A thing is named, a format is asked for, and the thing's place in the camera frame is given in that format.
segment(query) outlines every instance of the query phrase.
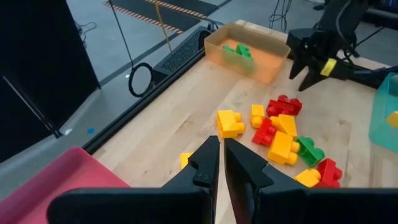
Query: red block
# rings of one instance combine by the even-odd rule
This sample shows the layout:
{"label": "red block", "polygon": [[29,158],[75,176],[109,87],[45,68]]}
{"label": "red block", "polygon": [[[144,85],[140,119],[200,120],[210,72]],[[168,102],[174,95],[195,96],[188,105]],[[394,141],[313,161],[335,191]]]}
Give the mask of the red block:
{"label": "red block", "polygon": [[272,125],[272,121],[269,118],[264,118],[260,128],[257,129],[251,141],[256,144],[270,146],[275,133],[276,128]]}
{"label": "red block", "polygon": [[295,116],[297,116],[299,114],[301,108],[303,107],[303,104],[300,102],[299,99],[297,99],[297,98],[289,99],[285,95],[278,96],[278,102],[287,103],[289,105],[292,105],[294,107],[293,115],[295,115]]}
{"label": "red block", "polygon": [[336,167],[333,159],[325,159],[318,165],[318,171],[321,173],[321,180],[315,187],[333,187],[340,188],[338,180],[343,176],[341,169]]}
{"label": "red block", "polygon": [[280,114],[294,115],[294,106],[275,100],[270,100],[266,109],[268,116],[278,116]]}

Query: wooden tabletop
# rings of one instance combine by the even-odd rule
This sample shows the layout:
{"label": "wooden tabletop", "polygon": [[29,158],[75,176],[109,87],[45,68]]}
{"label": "wooden tabletop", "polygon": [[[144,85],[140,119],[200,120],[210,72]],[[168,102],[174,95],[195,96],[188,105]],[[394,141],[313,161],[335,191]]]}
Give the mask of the wooden tabletop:
{"label": "wooden tabletop", "polygon": [[[286,39],[287,35],[244,21],[238,23]],[[385,65],[359,58],[355,64],[371,69]],[[216,112],[240,112],[246,125],[239,142],[266,159],[268,148],[251,142],[252,104],[267,105],[278,95],[297,97],[303,109],[296,118],[300,136],[313,138],[326,157],[343,171],[343,187],[398,187],[398,154],[371,144],[368,138],[375,90],[355,82],[329,78],[298,92],[307,70],[289,80],[292,61],[285,63],[270,85],[233,73],[203,58],[136,116],[94,156],[134,187],[160,187],[180,171],[179,155],[195,151],[209,135],[219,135]],[[235,223],[220,155],[217,223]],[[294,177],[308,167],[270,163]]]}

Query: pile of blocks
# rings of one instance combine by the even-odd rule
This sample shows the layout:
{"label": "pile of blocks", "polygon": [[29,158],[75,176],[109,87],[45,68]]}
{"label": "pile of blocks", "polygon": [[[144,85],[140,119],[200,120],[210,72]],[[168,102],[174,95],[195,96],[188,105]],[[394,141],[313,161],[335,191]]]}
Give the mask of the pile of blocks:
{"label": "pile of blocks", "polygon": [[[300,157],[309,167],[294,178],[301,184],[340,187],[338,180],[342,171],[336,167],[336,162],[329,158],[323,160],[325,153],[315,148],[313,139],[297,136],[295,116],[301,109],[302,103],[298,99],[289,99],[285,95],[270,100],[266,110],[263,105],[252,105],[250,124],[257,129],[252,142],[269,146],[267,159],[282,165],[292,166]],[[218,111],[216,120],[221,138],[236,138],[245,130],[241,114],[233,110]]]}

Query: yellow block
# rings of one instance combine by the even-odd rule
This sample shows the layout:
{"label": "yellow block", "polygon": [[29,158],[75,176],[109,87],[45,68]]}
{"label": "yellow block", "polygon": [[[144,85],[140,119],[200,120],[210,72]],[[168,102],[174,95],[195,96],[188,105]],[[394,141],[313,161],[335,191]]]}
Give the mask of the yellow block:
{"label": "yellow block", "polygon": [[184,169],[188,165],[188,158],[193,154],[193,152],[184,152],[180,154],[181,169]]}
{"label": "yellow block", "polygon": [[297,153],[300,144],[293,141],[293,137],[277,131],[268,151],[268,159],[279,164],[294,165],[297,162]]}
{"label": "yellow block", "polygon": [[301,174],[295,176],[294,179],[306,187],[313,187],[319,183],[321,174],[316,169],[306,169]]}
{"label": "yellow block", "polygon": [[278,131],[292,136],[294,139],[297,138],[297,129],[294,116],[280,114],[278,117],[270,117],[272,125],[276,127]]}
{"label": "yellow block", "polygon": [[266,117],[264,106],[262,105],[251,105],[250,111],[250,123],[254,128],[260,128],[262,120]]}
{"label": "yellow block", "polygon": [[241,113],[233,110],[217,111],[217,127],[221,138],[236,138],[244,132]]}
{"label": "yellow block", "polygon": [[398,128],[398,111],[394,111],[390,116],[388,116],[387,123],[394,128]]}

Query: yellow tag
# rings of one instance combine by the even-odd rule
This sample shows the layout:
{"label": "yellow tag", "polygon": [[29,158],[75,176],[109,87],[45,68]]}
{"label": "yellow tag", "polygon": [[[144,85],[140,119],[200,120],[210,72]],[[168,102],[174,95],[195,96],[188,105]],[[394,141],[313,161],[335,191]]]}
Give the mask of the yellow tag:
{"label": "yellow tag", "polygon": [[337,63],[336,59],[329,58],[329,60],[327,61],[327,63],[325,64],[325,66],[321,71],[321,75],[328,77],[331,71],[333,71],[333,69],[335,68],[336,63]]}

